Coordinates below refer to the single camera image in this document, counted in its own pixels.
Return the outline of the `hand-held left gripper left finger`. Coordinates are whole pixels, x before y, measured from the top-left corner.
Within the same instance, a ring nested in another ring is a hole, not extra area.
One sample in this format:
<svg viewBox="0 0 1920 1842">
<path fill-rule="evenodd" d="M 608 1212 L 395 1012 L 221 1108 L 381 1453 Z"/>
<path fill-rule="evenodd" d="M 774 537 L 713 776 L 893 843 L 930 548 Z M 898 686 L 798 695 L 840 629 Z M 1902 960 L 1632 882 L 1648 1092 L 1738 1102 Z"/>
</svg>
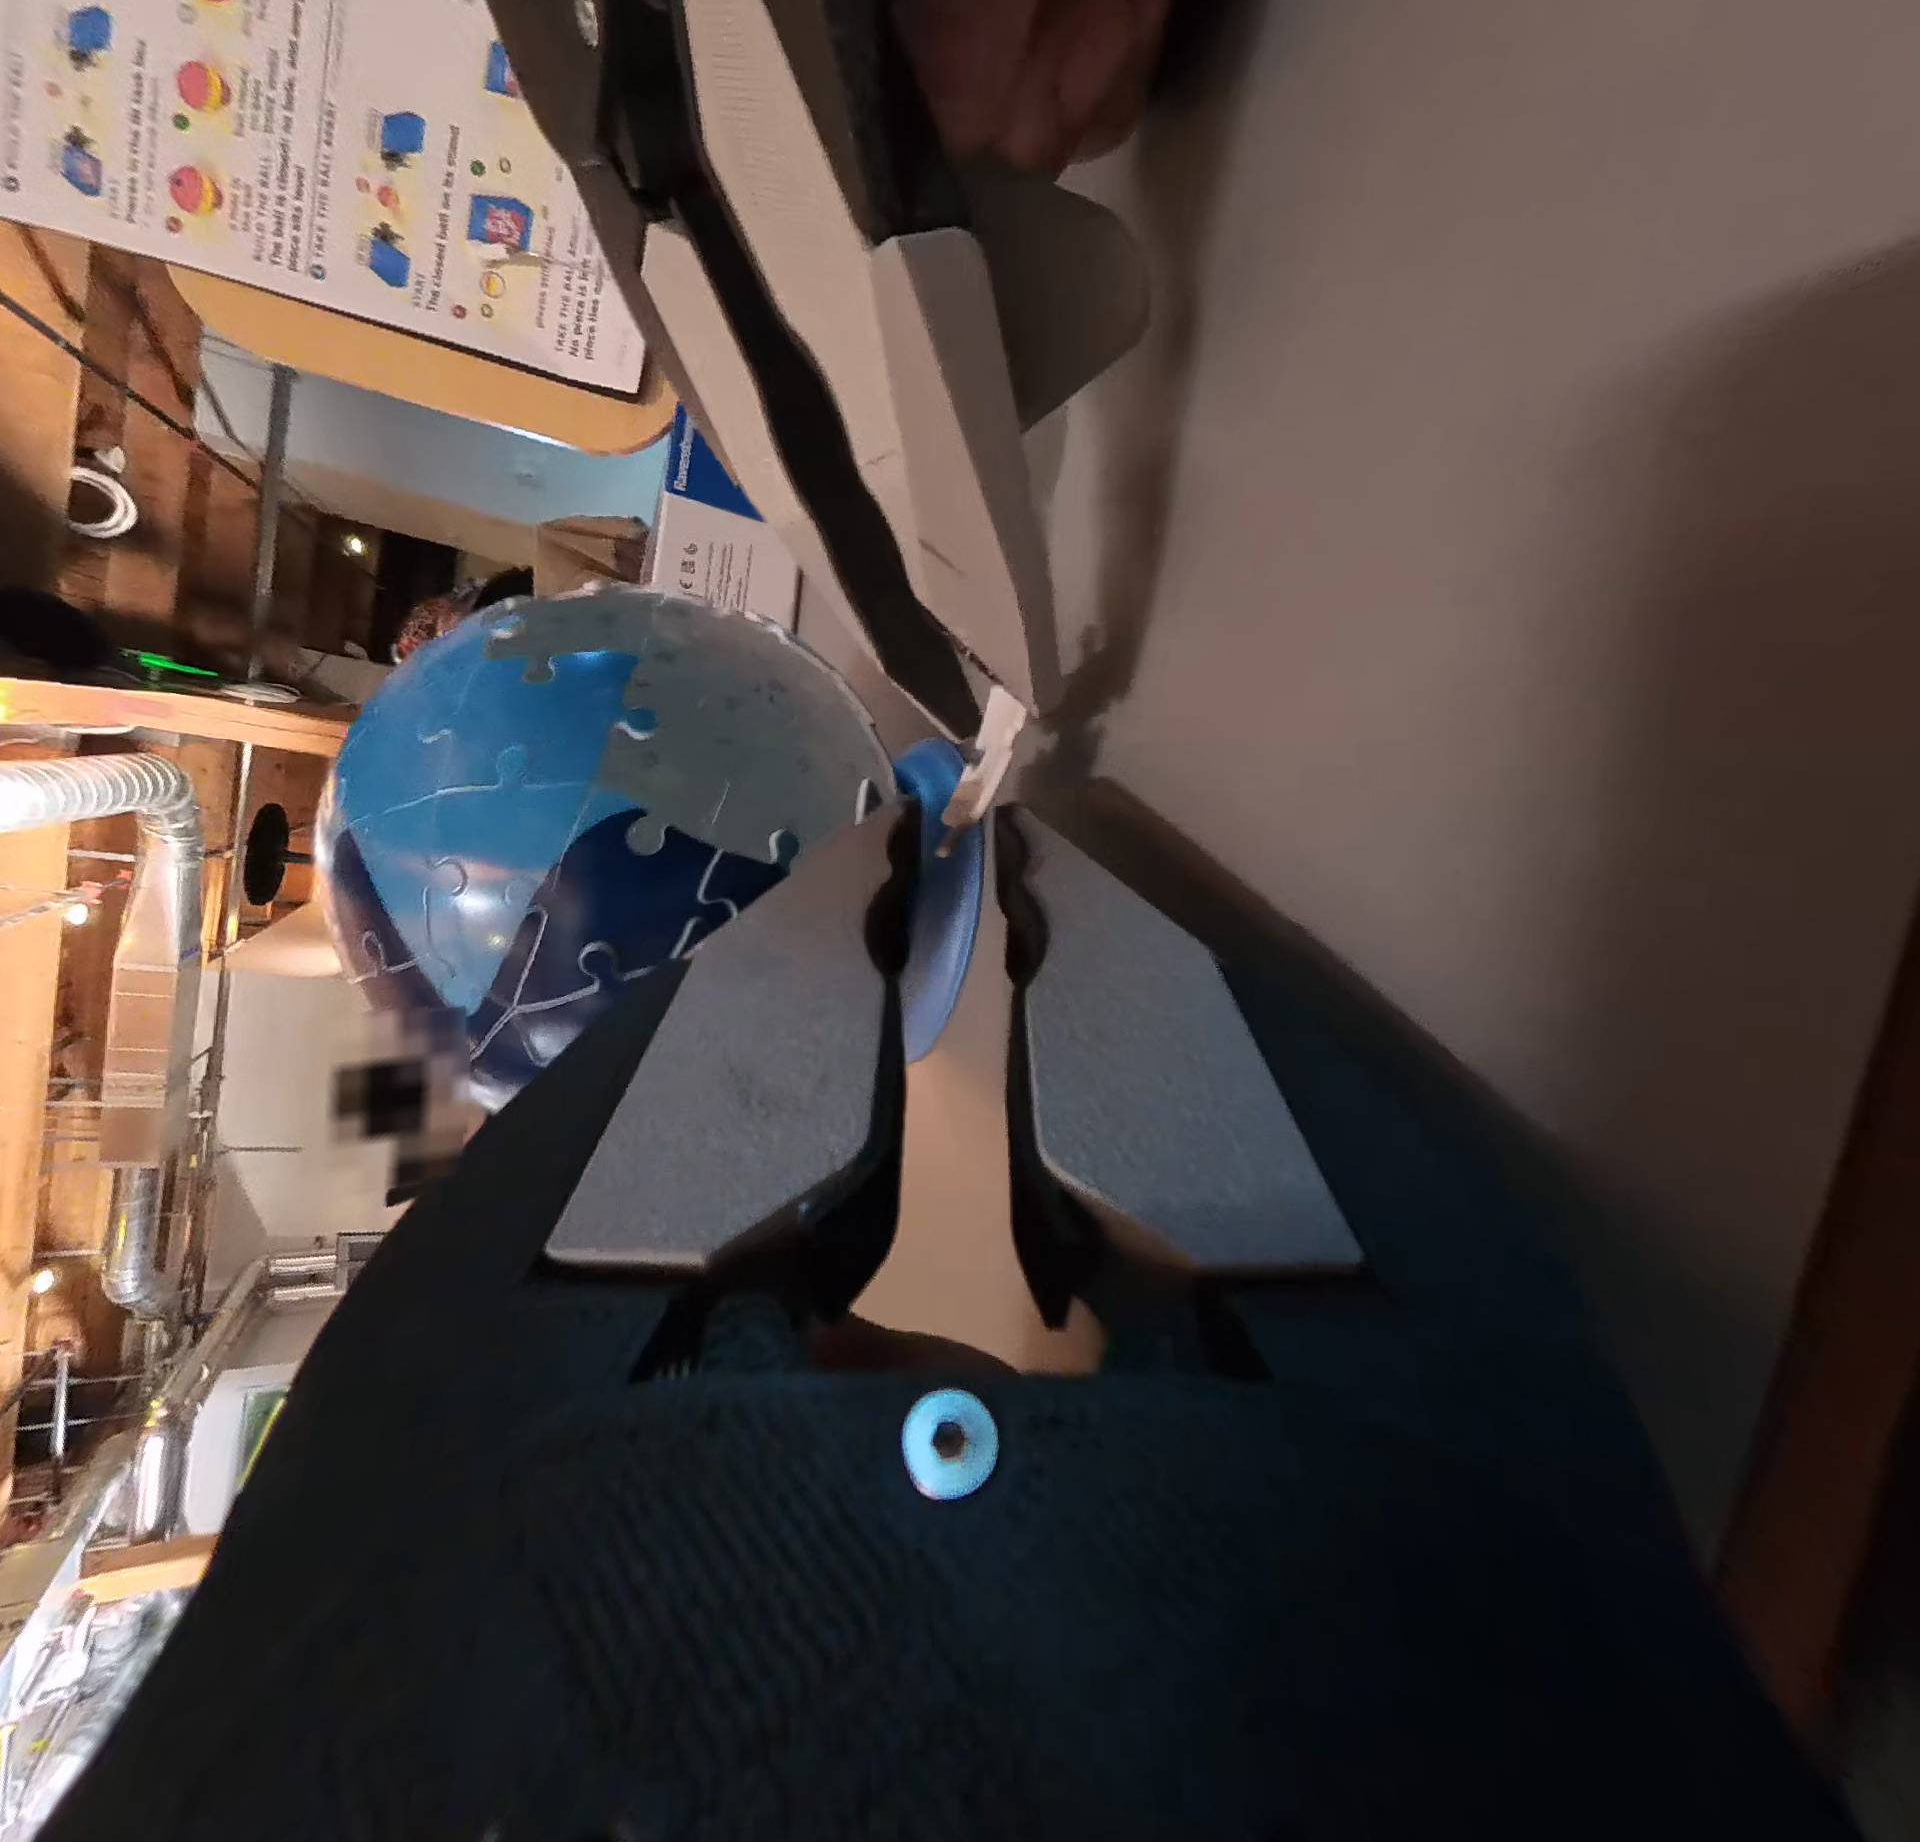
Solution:
<svg viewBox="0 0 1920 1842">
<path fill-rule="evenodd" d="M 832 1209 L 898 1140 L 916 809 L 804 853 L 690 957 L 546 1256 L 718 1268 Z"/>
</svg>

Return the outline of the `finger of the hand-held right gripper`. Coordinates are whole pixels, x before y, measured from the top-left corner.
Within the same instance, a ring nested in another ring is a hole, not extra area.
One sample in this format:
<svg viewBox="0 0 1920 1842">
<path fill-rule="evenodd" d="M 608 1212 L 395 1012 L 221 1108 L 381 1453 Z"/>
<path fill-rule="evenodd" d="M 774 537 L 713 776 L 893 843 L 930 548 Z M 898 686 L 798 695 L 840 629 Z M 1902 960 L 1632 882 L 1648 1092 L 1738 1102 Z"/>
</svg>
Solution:
<svg viewBox="0 0 1920 1842">
<path fill-rule="evenodd" d="M 984 709 L 962 658 L 917 602 L 840 406 L 726 209 L 678 204 L 650 222 L 636 272 L 690 415 L 806 590 L 901 698 L 971 737 Z"/>
<path fill-rule="evenodd" d="M 1128 228 L 1042 173 L 948 157 L 898 0 L 682 0 L 695 175 L 822 371 L 917 602 L 986 702 L 1062 698 L 1029 429 L 1145 331 Z"/>
</svg>

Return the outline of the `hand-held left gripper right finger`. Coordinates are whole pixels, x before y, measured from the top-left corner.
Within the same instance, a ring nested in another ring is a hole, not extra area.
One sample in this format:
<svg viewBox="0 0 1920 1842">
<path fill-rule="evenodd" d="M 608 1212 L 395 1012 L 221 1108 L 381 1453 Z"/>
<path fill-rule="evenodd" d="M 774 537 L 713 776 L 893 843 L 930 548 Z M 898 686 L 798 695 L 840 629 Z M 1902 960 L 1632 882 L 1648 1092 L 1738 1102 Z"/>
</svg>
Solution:
<svg viewBox="0 0 1920 1842">
<path fill-rule="evenodd" d="M 994 813 L 1013 1246 L 1047 1327 L 1145 1283 L 1365 1256 L 1212 952 L 1021 805 Z"/>
</svg>

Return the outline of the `small curved puzzle piece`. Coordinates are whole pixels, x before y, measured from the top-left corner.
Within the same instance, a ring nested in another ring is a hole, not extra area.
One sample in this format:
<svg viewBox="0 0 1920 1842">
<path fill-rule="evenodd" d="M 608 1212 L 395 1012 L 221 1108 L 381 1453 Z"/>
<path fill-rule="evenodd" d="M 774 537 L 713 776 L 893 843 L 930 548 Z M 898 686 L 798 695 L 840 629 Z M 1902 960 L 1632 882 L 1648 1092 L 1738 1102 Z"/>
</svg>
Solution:
<svg viewBox="0 0 1920 1842">
<path fill-rule="evenodd" d="M 938 860 L 952 856 L 986 823 L 1027 724 L 1024 702 L 993 682 L 972 734 L 938 739 L 932 746 L 938 753 L 934 782 L 938 829 L 932 843 Z"/>
</svg>

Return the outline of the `blue puzzle ball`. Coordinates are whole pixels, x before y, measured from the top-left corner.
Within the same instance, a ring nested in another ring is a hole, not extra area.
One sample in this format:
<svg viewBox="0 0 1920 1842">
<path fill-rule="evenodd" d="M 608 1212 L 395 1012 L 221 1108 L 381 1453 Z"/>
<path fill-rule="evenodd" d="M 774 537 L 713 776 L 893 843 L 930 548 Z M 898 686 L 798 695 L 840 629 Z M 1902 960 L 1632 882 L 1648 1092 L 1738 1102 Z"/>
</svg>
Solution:
<svg viewBox="0 0 1920 1842">
<path fill-rule="evenodd" d="M 846 682 L 756 616 L 487 607 L 353 719 L 315 823 L 345 977 L 485 1112 L 898 798 Z"/>
</svg>

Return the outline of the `printed puzzle box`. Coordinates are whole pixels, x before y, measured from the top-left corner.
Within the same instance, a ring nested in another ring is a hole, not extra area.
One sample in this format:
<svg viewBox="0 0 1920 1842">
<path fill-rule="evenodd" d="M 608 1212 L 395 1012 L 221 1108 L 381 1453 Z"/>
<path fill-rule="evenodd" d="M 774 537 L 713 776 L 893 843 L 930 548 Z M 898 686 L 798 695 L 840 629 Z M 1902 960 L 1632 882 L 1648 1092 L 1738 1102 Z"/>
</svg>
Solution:
<svg viewBox="0 0 1920 1842">
<path fill-rule="evenodd" d="M 675 410 L 664 439 L 660 502 L 648 539 L 650 590 L 746 612 L 786 632 L 798 627 L 798 563 L 685 407 Z"/>
</svg>

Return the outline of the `person's right hand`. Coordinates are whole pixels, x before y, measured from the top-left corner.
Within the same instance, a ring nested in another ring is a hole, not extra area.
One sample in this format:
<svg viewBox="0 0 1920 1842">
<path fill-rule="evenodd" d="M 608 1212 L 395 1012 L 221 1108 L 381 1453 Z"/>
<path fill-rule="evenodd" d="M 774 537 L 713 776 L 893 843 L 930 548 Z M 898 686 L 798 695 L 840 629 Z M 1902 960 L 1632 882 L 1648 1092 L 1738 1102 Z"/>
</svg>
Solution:
<svg viewBox="0 0 1920 1842">
<path fill-rule="evenodd" d="M 898 0 L 948 157 L 1057 177 L 1140 124 L 1172 0 Z"/>
</svg>

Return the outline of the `printed instruction sheet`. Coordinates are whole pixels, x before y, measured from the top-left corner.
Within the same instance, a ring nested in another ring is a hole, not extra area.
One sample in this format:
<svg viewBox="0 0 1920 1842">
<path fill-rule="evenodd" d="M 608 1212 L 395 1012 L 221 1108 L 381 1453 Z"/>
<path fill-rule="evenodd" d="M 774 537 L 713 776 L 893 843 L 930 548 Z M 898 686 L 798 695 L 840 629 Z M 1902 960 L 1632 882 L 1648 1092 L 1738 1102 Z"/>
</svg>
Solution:
<svg viewBox="0 0 1920 1842">
<path fill-rule="evenodd" d="M 15 222 L 640 385 L 485 0 L 3 0 L 3 189 Z"/>
</svg>

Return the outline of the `black disc on rod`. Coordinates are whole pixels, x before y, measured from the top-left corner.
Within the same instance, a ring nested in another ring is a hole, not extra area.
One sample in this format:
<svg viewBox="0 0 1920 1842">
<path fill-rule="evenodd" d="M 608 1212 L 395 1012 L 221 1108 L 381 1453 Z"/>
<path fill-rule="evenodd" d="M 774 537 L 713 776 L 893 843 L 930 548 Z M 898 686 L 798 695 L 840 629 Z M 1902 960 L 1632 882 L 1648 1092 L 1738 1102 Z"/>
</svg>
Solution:
<svg viewBox="0 0 1920 1842">
<path fill-rule="evenodd" d="M 321 900 L 318 823 L 318 804 L 292 809 L 282 802 L 263 802 L 253 809 L 238 849 L 238 881 L 249 912 L 272 922 Z"/>
</svg>

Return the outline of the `silver flexible ventilation duct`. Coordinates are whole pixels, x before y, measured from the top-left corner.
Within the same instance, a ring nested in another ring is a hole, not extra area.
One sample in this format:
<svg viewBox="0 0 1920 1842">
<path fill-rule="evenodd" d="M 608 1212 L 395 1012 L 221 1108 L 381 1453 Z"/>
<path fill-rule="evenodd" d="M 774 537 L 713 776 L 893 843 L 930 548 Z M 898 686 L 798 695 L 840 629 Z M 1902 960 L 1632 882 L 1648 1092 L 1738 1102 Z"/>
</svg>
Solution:
<svg viewBox="0 0 1920 1842">
<path fill-rule="evenodd" d="M 109 973 L 99 1147 L 108 1165 L 163 1165 L 186 1130 L 203 965 L 196 785 L 158 755 L 4 765 L 4 831 L 112 817 L 136 821 L 136 865 Z"/>
</svg>

